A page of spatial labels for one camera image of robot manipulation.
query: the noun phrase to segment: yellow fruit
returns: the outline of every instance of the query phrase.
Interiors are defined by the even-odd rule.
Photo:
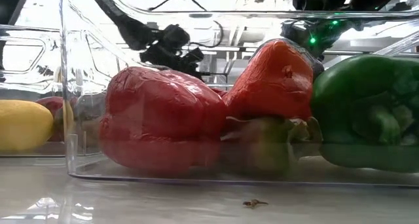
[[[23,100],[0,100],[0,151],[42,146],[52,135],[54,119],[44,106]]]

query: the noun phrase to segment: transparent container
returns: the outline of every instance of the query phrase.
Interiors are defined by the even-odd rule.
[[[0,157],[65,164],[59,1],[20,0],[10,25],[0,25]]]
[[[159,29],[179,24],[191,33],[191,42],[221,39],[221,44],[200,47],[205,58],[198,69],[209,73],[202,77],[205,86],[141,62],[141,53],[127,49],[115,26],[114,34],[105,35],[100,20],[106,16],[94,0],[61,0],[71,176],[419,185],[414,107],[419,14],[413,1],[404,12],[267,10],[244,1],[225,10],[177,5],[175,11],[147,11],[128,0],[110,1],[128,17]],[[94,49],[115,58],[117,70],[101,70],[94,54],[94,61],[87,54]],[[86,104],[72,106],[73,97],[86,98]],[[79,156],[89,144],[101,153]]]
[[[55,74],[61,66],[60,32],[0,25],[0,45],[0,100],[5,109],[0,156],[63,157],[62,123],[54,123],[53,117],[63,102],[62,83]]]

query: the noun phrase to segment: white countertop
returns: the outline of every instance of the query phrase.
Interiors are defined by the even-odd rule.
[[[64,161],[28,166],[27,159],[1,160],[0,224],[419,223],[414,189],[87,181],[69,177]],[[269,205],[242,206],[253,198]]]

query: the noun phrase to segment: red bell pepper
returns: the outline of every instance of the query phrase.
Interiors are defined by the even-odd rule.
[[[313,70],[299,51],[277,40],[261,47],[224,96],[229,116],[311,116]]]
[[[75,105],[77,98],[70,100],[70,105]],[[60,96],[50,96],[36,101],[40,105],[46,107],[54,117],[54,133],[48,141],[59,142],[64,141],[64,126],[63,126],[63,98]]]
[[[211,90],[213,90],[215,93],[217,93],[221,97],[223,97],[228,92],[226,90],[221,90],[221,89],[218,89],[218,88],[211,88]]]
[[[218,157],[227,108],[202,81],[128,67],[109,83],[100,145],[110,159],[146,174],[177,176]]]

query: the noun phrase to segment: black cable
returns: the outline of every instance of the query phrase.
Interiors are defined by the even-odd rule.
[[[219,28],[220,28],[220,39],[218,40],[218,42],[215,44],[215,45],[211,45],[211,46],[209,46],[209,45],[204,45],[204,44],[201,44],[201,43],[195,43],[195,42],[191,42],[191,43],[189,43],[189,46],[190,45],[198,45],[198,46],[200,46],[200,47],[206,47],[206,48],[214,48],[214,47],[218,47],[219,45],[221,45],[221,42],[223,41],[223,38],[224,38],[224,31],[223,31],[223,27],[222,27],[222,25],[219,23],[219,22],[217,22],[217,21],[215,21],[215,20],[213,20],[218,26],[219,26]]]
[[[168,1],[170,1],[170,0],[165,0],[165,1],[163,1],[163,2],[161,2],[160,4],[158,4],[157,6],[155,6],[155,7],[151,7],[151,8],[149,8],[149,11],[153,11],[153,10],[155,10],[155,9],[157,9],[157,8],[160,8],[162,5],[164,5],[166,2],[168,2]],[[207,11],[204,7],[202,7],[202,5],[200,5],[197,1],[195,1],[195,0],[191,0],[193,3],[195,3],[195,5],[198,5],[201,9],[203,9],[204,11]]]
[[[170,1],[170,0],[165,0],[165,1],[163,1],[163,2],[161,2],[160,4],[158,4],[157,6],[155,6],[155,7],[152,7],[152,8],[149,8],[149,11],[154,11],[155,9],[157,9],[157,8],[159,8],[159,7],[161,7],[162,5],[164,5],[166,2],[168,2],[168,1]],[[205,12],[208,12],[208,10],[206,10],[202,5],[200,5],[196,0],[191,0],[195,5],[198,5],[198,7],[200,7],[203,11],[205,11]],[[219,22],[217,22],[217,21],[215,21],[214,20],[214,22],[219,26],[219,28],[220,28],[220,39],[218,40],[218,42],[215,44],[215,45],[204,45],[204,44],[201,44],[201,43],[196,43],[196,42],[190,42],[189,44],[188,44],[188,47],[189,46],[191,46],[191,45],[197,45],[197,46],[199,46],[199,47],[206,47],[206,48],[214,48],[214,47],[218,47],[219,45],[221,45],[221,42],[223,41],[223,38],[224,38],[224,30],[223,30],[223,26],[219,23]]]

